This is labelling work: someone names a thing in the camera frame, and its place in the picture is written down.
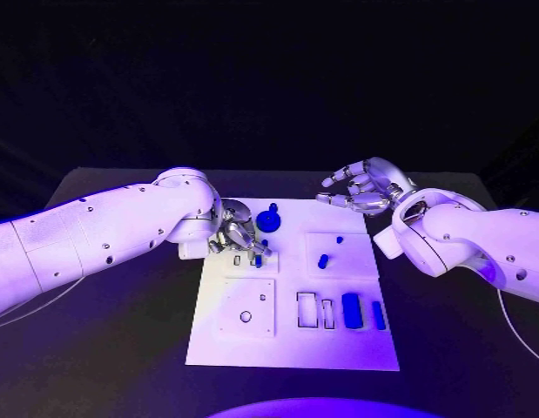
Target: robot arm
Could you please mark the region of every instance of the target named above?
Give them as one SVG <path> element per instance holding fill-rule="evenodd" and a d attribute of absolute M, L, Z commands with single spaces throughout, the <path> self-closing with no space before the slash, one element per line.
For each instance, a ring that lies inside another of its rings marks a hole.
<path fill-rule="evenodd" d="M 208 238 L 238 220 L 202 172 L 176 168 L 0 224 L 0 313 L 62 284 L 179 243 L 182 259 L 206 257 Z M 270 250 L 250 239 L 260 253 Z"/>
<path fill-rule="evenodd" d="M 358 175 L 348 186 L 352 195 L 320 193 L 317 200 L 369 216 L 394 209 L 392 225 L 373 237 L 391 259 L 405 253 L 433 277 L 463 266 L 496 288 L 539 302 L 538 212 L 489 212 L 454 192 L 418 189 L 382 158 L 345 167 L 323 186 L 350 175 Z"/>

